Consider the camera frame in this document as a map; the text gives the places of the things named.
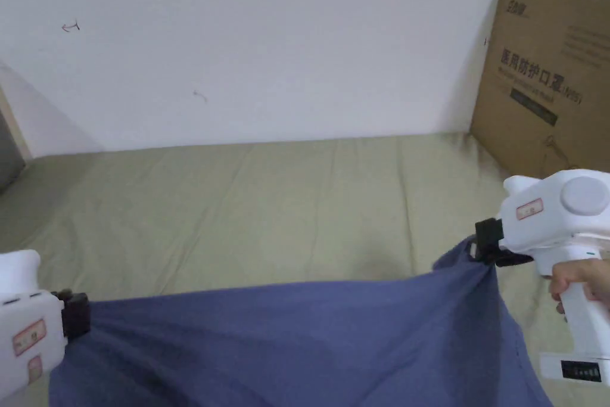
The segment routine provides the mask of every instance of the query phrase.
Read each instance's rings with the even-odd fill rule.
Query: black clamp
[[[505,268],[507,265],[519,265],[534,260],[526,254],[513,253],[500,248],[500,240],[504,238],[502,220],[490,218],[479,221],[475,223],[475,231],[477,233],[475,237],[477,243],[476,261],[485,264],[494,263],[499,268]]]
[[[68,343],[91,330],[91,306],[85,293],[73,294],[72,290],[63,289],[51,294],[63,301],[61,323]]]

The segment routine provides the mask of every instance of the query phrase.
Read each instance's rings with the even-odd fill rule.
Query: white round knob
[[[564,184],[561,189],[561,203],[575,215],[599,215],[610,203],[610,192],[603,181],[579,176]]]

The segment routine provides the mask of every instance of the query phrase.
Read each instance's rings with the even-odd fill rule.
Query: cardboard box
[[[610,172],[610,0],[499,0],[471,132],[516,175]]]

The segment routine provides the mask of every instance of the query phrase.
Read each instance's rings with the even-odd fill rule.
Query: gripper handle
[[[599,250],[588,246],[566,246],[554,250],[555,260],[601,259]],[[610,312],[601,303],[587,299],[584,283],[572,283],[560,295],[575,353],[610,359]]]

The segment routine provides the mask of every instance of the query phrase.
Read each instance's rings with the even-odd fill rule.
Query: display screen
[[[596,362],[561,361],[564,378],[572,380],[602,381],[600,366]]]

